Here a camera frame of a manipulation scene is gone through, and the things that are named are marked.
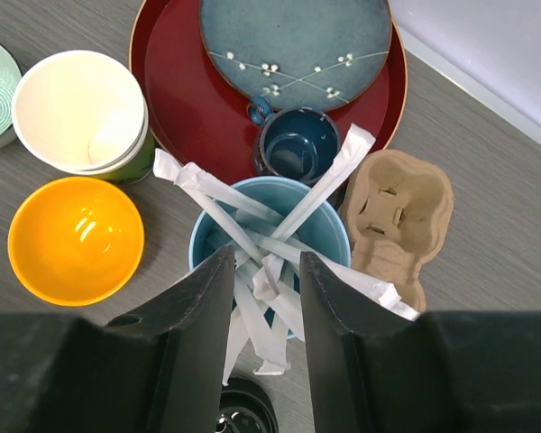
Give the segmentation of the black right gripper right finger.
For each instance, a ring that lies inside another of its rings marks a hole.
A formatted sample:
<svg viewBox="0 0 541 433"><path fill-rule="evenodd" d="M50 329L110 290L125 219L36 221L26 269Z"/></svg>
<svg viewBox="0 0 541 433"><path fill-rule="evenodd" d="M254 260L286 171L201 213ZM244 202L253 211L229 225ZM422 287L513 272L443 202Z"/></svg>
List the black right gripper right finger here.
<svg viewBox="0 0 541 433"><path fill-rule="evenodd" d="M541 311L409 321L314 253L300 273L316 431L541 432Z"/></svg>

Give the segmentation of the stack of green paper cups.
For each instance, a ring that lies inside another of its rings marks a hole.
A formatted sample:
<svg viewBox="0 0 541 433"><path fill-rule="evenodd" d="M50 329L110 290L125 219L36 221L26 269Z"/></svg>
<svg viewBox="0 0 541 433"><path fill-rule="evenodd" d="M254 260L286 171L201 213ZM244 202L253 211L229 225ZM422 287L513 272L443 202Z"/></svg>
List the stack of green paper cups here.
<svg viewBox="0 0 541 433"><path fill-rule="evenodd" d="M36 158L119 184L151 171L154 140L141 86L118 60L86 50L39 61L16 86L13 127Z"/></svg>

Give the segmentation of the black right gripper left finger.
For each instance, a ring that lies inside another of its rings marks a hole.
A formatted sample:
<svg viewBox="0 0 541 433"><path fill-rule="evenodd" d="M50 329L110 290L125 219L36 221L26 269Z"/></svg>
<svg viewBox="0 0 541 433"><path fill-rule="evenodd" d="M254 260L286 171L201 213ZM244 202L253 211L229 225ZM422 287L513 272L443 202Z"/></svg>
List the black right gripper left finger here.
<svg viewBox="0 0 541 433"><path fill-rule="evenodd" d="M104 326L0 313L0 432L214 431L233 284L223 247Z"/></svg>

